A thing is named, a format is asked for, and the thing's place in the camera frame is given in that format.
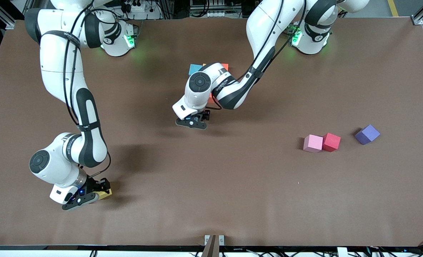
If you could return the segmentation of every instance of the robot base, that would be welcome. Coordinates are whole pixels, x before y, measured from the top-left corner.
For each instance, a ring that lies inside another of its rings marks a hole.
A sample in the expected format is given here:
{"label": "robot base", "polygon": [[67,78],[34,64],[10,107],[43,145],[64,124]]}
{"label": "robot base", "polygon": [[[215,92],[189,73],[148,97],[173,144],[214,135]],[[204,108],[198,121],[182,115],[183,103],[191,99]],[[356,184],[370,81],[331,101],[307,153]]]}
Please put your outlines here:
{"label": "robot base", "polygon": [[138,26],[119,21],[122,31],[113,44],[102,43],[101,47],[107,54],[118,57],[126,54],[129,50],[135,48],[138,34]]}
{"label": "robot base", "polygon": [[192,129],[205,130],[207,124],[204,120],[210,120],[210,110],[205,110],[198,114],[187,116],[184,120],[177,119],[175,124],[180,127],[190,127]]}
{"label": "robot base", "polygon": [[294,34],[293,39],[291,39],[291,45],[297,48],[303,54],[317,54],[321,49],[327,44],[327,36],[320,36],[321,39],[318,42],[312,40],[312,38],[305,31],[305,23],[302,21],[299,30]]}

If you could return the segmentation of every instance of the purple cube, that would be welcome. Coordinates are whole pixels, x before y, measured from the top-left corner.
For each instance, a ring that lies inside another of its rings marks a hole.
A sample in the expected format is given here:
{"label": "purple cube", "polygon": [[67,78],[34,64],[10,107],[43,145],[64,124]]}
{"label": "purple cube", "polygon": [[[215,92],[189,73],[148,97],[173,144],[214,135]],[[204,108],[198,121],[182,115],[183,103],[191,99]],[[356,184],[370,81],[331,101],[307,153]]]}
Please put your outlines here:
{"label": "purple cube", "polygon": [[360,130],[356,135],[355,138],[363,145],[367,145],[368,143],[375,140],[378,136],[380,136],[380,132],[376,130],[372,125],[368,125],[367,127]]}

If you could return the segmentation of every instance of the black band on robot arm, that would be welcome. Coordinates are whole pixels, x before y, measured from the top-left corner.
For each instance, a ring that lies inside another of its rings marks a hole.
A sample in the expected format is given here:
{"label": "black band on robot arm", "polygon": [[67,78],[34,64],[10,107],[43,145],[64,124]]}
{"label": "black band on robot arm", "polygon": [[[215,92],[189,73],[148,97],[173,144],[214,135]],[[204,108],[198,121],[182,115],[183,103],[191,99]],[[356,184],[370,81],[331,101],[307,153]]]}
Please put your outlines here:
{"label": "black band on robot arm", "polygon": [[262,78],[262,75],[264,75],[264,72],[254,68],[253,66],[249,67],[248,72],[253,74],[256,78],[259,78],[259,79]]}
{"label": "black band on robot arm", "polygon": [[96,129],[100,127],[100,120],[97,120],[96,122],[92,122],[91,124],[84,124],[84,125],[77,125],[76,128],[80,130],[81,132],[91,131],[93,129]]}
{"label": "black band on robot arm", "polygon": [[55,35],[55,36],[61,37],[63,39],[67,39],[74,46],[76,46],[78,49],[80,49],[80,40],[76,36],[71,34],[70,32],[60,31],[60,30],[51,30],[51,31],[45,32],[43,34],[43,36],[48,35],[48,34],[49,35]]}

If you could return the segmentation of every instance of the green led light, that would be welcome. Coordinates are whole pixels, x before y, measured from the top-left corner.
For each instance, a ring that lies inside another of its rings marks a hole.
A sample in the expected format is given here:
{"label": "green led light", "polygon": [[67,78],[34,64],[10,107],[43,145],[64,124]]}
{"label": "green led light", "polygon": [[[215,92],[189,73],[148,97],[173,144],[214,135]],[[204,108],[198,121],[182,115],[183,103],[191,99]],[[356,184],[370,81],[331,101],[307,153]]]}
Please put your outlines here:
{"label": "green led light", "polygon": [[302,31],[298,31],[294,36],[293,36],[293,45],[297,46],[299,44],[300,38],[302,37]]}
{"label": "green led light", "polygon": [[132,36],[126,36],[126,35],[124,35],[124,39],[125,39],[125,41],[127,43],[127,46],[129,48],[134,47],[134,39],[132,38]]}

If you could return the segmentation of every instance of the red cube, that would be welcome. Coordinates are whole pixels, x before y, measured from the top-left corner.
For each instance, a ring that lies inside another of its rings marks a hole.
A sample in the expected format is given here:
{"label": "red cube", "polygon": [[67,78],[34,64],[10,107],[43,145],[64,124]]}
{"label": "red cube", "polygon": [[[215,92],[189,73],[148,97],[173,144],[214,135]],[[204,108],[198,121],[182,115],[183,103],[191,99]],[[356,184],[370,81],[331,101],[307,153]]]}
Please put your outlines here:
{"label": "red cube", "polygon": [[331,133],[327,133],[323,137],[323,150],[333,152],[339,149],[340,137]]}

